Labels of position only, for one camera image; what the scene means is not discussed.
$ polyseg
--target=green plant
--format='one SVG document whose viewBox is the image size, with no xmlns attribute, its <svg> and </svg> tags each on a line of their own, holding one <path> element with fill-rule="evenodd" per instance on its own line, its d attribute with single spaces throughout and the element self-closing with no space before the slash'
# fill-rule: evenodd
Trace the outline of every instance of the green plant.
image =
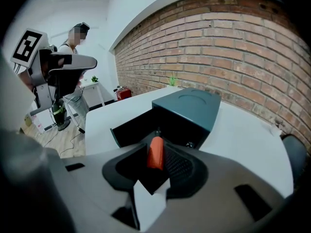
<svg viewBox="0 0 311 233">
<path fill-rule="evenodd" d="M 175 86 L 176 85 L 176 80 L 177 78 L 174 76 L 174 74 L 172 73 L 172 75 L 170 76 L 170 82 L 169 85 L 170 86 Z"/>
<path fill-rule="evenodd" d="M 98 81 L 98 78 L 96 78 L 96 76 L 93 76 L 92 77 L 92 82 L 94 83 L 94 82 L 97 82 Z"/>
</svg>

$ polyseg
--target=black slot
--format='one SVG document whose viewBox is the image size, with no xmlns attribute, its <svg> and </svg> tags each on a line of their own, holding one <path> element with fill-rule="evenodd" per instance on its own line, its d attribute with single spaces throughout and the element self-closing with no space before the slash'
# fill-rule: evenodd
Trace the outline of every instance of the black slot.
<svg viewBox="0 0 311 233">
<path fill-rule="evenodd" d="M 271 212 L 271 207 L 259 196 L 259 194 L 249 185 L 239 185 L 234 188 L 254 221 L 262 219 Z"/>
<path fill-rule="evenodd" d="M 82 167 L 85 167 L 85 165 L 83 165 L 82 163 L 76 163 L 76 164 L 72 164 L 69 166 L 65 166 L 65 168 L 67 169 L 68 172 L 80 169 Z"/>
</svg>

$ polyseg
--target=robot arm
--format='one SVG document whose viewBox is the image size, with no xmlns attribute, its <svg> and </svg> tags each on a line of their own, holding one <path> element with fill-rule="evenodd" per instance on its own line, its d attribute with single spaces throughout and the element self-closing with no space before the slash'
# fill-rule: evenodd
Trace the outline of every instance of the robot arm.
<svg viewBox="0 0 311 233">
<path fill-rule="evenodd" d="M 64 64 L 59 67 L 60 59 L 64 59 Z M 55 46 L 49 45 L 46 33 L 29 28 L 20 39 L 11 61 L 26 67 L 35 87 L 33 92 L 38 109 L 30 115 L 51 108 L 56 99 L 74 92 L 80 76 L 97 66 L 93 57 L 58 53 Z M 48 70 L 43 73 L 42 67 L 46 64 Z"/>
</svg>

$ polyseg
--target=gray pants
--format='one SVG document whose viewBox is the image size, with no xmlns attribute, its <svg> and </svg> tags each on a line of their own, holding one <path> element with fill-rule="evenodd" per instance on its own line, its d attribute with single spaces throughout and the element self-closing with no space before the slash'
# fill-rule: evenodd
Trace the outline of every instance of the gray pants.
<svg viewBox="0 0 311 233">
<path fill-rule="evenodd" d="M 79 91 L 75 91 L 72 94 L 63 97 L 63 100 L 66 104 L 70 105 L 79 115 L 80 117 L 80 124 L 79 127 L 83 130 L 86 129 L 86 114 L 89 112 L 89 107 L 86 103 Z"/>
</svg>

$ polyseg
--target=red toolbox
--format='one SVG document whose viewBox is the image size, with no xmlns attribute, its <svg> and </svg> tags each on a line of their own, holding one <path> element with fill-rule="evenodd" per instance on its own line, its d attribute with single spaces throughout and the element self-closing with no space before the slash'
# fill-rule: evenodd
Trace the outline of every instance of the red toolbox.
<svg viewBox="0 0 311 233">
<path fill-rule="evenodd" d="M 117 91 L 118 101 L 130 98 L 131 96 L 132 96 L 132 92 L 128 88 L 125 88 L 123 90 Z"/>
</svg>

